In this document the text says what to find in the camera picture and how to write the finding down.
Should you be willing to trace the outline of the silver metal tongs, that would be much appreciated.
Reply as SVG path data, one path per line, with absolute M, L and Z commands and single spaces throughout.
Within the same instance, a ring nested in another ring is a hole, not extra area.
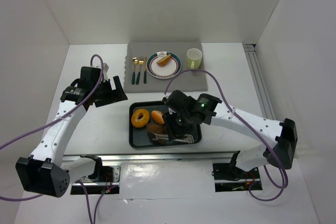
M 161 145 L 168 144 L 193 144 L 195 143 L 192 135 L 184 135 L 182 138 L 173 138 L 172 136 L 166 134 L 157 134 L 150 132 L 148 133 L 149 140 L 154 143 Z

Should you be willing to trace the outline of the brown chocolate croissant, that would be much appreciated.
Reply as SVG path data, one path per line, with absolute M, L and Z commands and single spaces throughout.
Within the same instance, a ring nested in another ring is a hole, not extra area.
M 165 145 L 168 139 L 168 133 L 165 125 L 148 123 L 146 125 L 147 135 L 149 140 L 157 145 Z

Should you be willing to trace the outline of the small bread slice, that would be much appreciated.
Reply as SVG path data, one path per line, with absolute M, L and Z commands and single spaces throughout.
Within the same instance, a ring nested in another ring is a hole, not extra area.
M 170 61 L 170 58 L 171 58 L 171 54 L 168 54 L 168 55 L 160 58 L 156 63 L 160 67 L 164 67 Z

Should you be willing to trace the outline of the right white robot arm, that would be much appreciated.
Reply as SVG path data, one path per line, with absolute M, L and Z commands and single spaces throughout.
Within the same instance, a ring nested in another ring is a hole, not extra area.
M 255 148 L 236 152 L 232 166 L 246 172 L 268 164 L 284 170 L 292 168 L 298 141 L 293 120 L 270 120 L 229 108 L 220 98 L 206 93 L 194 99 L 175 90 L 162 101 L 169 109 L 163 115 L 169 140 L 190 135 L 193 127 L 202 123 L 224 127 L 260 142 Z

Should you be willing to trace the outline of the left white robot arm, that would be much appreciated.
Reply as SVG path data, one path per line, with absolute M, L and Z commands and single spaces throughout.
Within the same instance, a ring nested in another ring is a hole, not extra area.
M 81 155 L 69 164 L 62 162 L 77 125 L 91 105 L 101 107 L 127 100 L 119 77 L 113 77 L 113 89 L 107 72 L 107 64 L 102 68 L 82 67 L 80 77 L 64 89 L 53 124 L 29 157 L 16 162 L 25 191 L 59 198 L 81 178 L 96 182 L 107 172 L 102 159 L 94 155 Z

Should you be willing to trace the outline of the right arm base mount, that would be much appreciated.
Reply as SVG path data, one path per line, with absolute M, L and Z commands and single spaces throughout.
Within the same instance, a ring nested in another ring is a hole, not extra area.
M 214 177 L 215 191 L 248 191 L 262 190 L 260 173 L 258 168 L 245 172 L 236 167 L 231 167 L 229 163 L 213 163 L 212 176 Z

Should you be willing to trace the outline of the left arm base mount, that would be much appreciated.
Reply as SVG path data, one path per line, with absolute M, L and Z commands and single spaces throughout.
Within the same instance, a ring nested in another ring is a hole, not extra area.
M 85 176 L 80 181 L 86 188 L 88 195 L 117 195 L 120 192 L 121 165 L 104 165 L 99 176 Z

